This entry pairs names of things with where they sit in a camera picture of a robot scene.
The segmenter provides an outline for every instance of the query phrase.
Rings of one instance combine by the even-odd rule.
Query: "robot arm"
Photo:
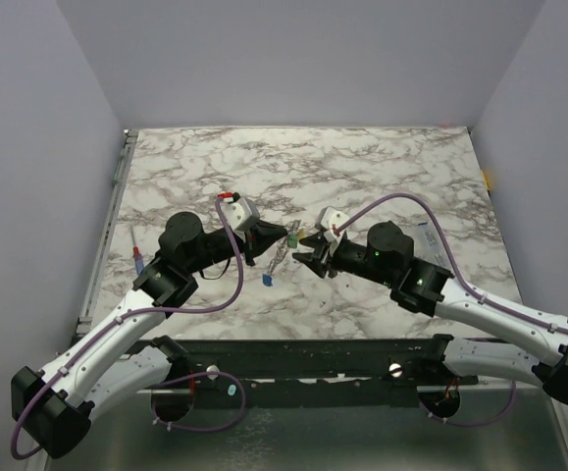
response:
[[[461,322],[508,343],[454,339],[444,365],[456,376],[496,376],[542,386],[568,404],[568,318],[514,303],[468,285],[439,266],[414,256],[414,241],[392,222],[367,234],[367,245],[339,232],[349,218],[334,208],[322,211],[317,233],[300,243],[313,249],[293,258],[321,278],[346,272],[390,289],[399,306]]]
[[[222,195],[217,209],[229,226],[210,234],[204,233],[193,213],[171,217],[159,237],[155,258],[116,309],[40,371],[25,367],[14,376],[12,411],[19,421],[17,430],[24,426],[50,456],[66,454],[82,440],[92,419],[122,398],[165,380],[178,366],[175,359],[180,355],[173,352],[178,347],[173,342],[147,347],[117,363],[130,346],[174,312],[207,313],[231,304],[241,290],[241,260],[235,252],[244,254],[247,265],[254,265],[254,257],[287,234],[282,226],[260,221],[254,204],[237,194]],[[232,299],[218,308],[178,308],[198,288],[193,273],[234,255],[240,263],[240,280]]]

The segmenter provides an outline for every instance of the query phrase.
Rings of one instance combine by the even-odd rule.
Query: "blue marker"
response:
[[[137,248],[137,242],[135,241],[135,230],[133,226],[130,226],[130,238],[133,240],[133,260],[135,261],[135,272],[138,276],[144,271],[144,259],[142,254],[139,253],[139,248]]]

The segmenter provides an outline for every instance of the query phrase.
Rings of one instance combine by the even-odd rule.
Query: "green object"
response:
[[[296,248],[298,244],[299,244],[299,239],[297,238],[296,235],[290,234],[287,237],[287,246],[289,248]]]

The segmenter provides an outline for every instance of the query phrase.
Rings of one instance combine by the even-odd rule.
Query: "screw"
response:
[[[216,365],[209,365],[205,371],[209,372],[209,373],[218,373],[221,370],[218,369],[218,366]],[[210,380],[214,381],[216,378],[218,377],[218,375],[207,375],[207,378],[209,378]]]
[[[403,374],[403,368],[398,363],[392,363],[388,366],[388,372],[393,378],[399,378]]]

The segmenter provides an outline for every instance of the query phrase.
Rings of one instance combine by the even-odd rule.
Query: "gray wall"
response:
[[[542,0],[59,0],[121,122],[474,125]]]
[[[68,343],[123,140],[54,0],[1,0],[0,469],[10,379]]]
[[[568,315],[568,0],[548,0],[473,132],[526,303]]]

